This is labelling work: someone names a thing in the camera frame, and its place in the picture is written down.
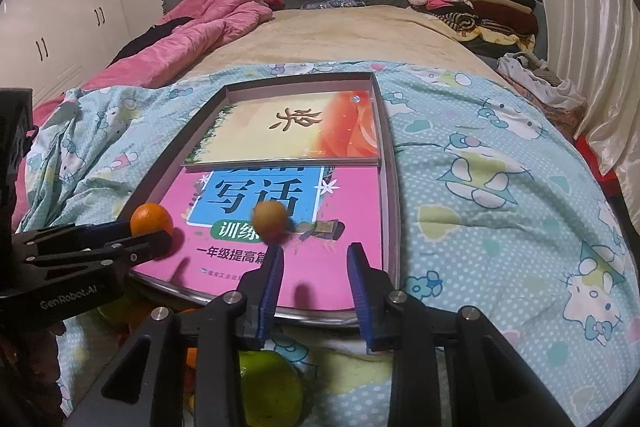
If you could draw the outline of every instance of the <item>book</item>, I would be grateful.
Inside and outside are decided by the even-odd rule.
[[[378,158],[369,93],[290,94],[227,105],[184,165],[290,158]]]
[[[282,245],[285,273],[278,304],[353,308],[347,247],[362,243],[370,265],[382,268],[376,166],[182,168],[161,201],[174,220],[174,253],[134,270],[211,295],[235,289],[267,250],[251,226],[251,211],[264,200],[283,203],[294,227]]]

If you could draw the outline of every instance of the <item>bed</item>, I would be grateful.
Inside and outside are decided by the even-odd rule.
[[[165,10],[180,1],[164,0]],[[404,0],[365,1],[373,6],[276,12],[166,87],[68,94],[80,103],[57,112],[27,158],[35,204],[22,228],[116,217],[193,111],[225,84],[373,71],[396,147],[401,287],[429,306],[477,305],[573,422],[589,425],[640,367],[636,268],[614,214],[578,153],[491,67]],[[114,107],[129,116],[115,140],[100,125],[76,125]],[[68,165],[73,173],[61,171]],[[96,314],[67,327],[60,386],[70,409],[116,339]],[[353,335],[288,326],[268,348],[315,389],[302,425],[386,425],[389,357],[366,356]]]

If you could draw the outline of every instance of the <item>screw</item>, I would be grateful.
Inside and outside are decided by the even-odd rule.
[[[478,310],[478,308],[474,308],[473,306],[464,306],[460,310],[460,313],[468,321],[476,321],[480,318],[480,310]]]
[[[406,293],[400,290],[393,290],[392,292],[389,292],[388,297],[393,304],[402,304],[406,301]]]
[[[163,321],[169,316],[169,309],[160,306],[151,312],[151,318],[155,321]]]
[[[231,290],[222,296],[222,300],[227,304],[236,304],[236,302],[240,302],[242,300],[242,294],[235,290]]]

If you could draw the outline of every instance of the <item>hello kitty pattern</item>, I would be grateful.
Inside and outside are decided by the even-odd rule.
[[[129,128],[131,122],[140,117],[138,103],[127,98],[122,104],[98,111],[98,129],[102,129],[110,142],[116,141]]]
[[[606,346],[622,322],[611,291],[615,285],[625,282],[624,273],[622,256],[609,247],[582,242],[578,271],[566,277],[569,300],[562,317],[580,323],[588,341]]]
[[[438,181],[445,182],[453,194],[484,208],[500,208],[508,201],[518,204],[509,190],[510,176],[530,176],[524,165],[478,138],[458,132],[449,136],[445,150],[457,158]]]
[[[78,148],[68,138],[62,140],[60,150],[59,178],[65,182],[74,179],[84,166],[84,160],[78,156]]]
[[[159,89],[77,90],[43,126],[27,158],[33,207],[23,226],[114,219],[162,151],[223,86],[323,70],[376,75],[398,170],[402,287],[441,309],[478,306],[500,331],[517,331],[518,352],[574,424],[586,427],[640,367],[640,343],[628,334],[640,317],[636,272],[614,214],[575,150],[526,100],[479,76],[367,60],[238,66]],[[113,108],[120,110],[108,114]],[[86,124],[97,120],[100,128]],[[111,127],[124,131],[112,139]],[[70,171],[84,161],[64,181],[63,139],[75,146],[65,153]],[[291,358],[305,352],[302,341],[276,343]],[[582,397],[585,382],[591,399]],[[357,391],[377,397],[388,389],[388,381],[364,382]],[[346,415],[353,413],[351,396],[344,409],[340,400],[327,405],[325,396],[316,396],[314,409],[321,408],[326,423],[359,421]],[[363,410],[375,407],[364,400]],[[364,423],[383,427],[386,416]]]
[[[309,357],[308,347],[283,333],[281,328],[274,328],[271,338],[265,343],[264,348],[272,349],[289,360],[289,362],[294,364],[306,377],[316,377],[318,367],[312,363]]]
[[[542,135],[542,124],[509,105],[488,98],[478,110],[478,117],[484,118],[499,129],[506,129],[525,140],[535,140]]]

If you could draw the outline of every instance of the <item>green fruit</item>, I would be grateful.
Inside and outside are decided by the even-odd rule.
[[[240,376],[248,427],[293,427],[302,412],[296,368],[274,351],[242,351]]]
[[[127,325],[131,305],[131,299],[125,295],[116,301],[100,306],[98,311],[113,328],[121,328]]]

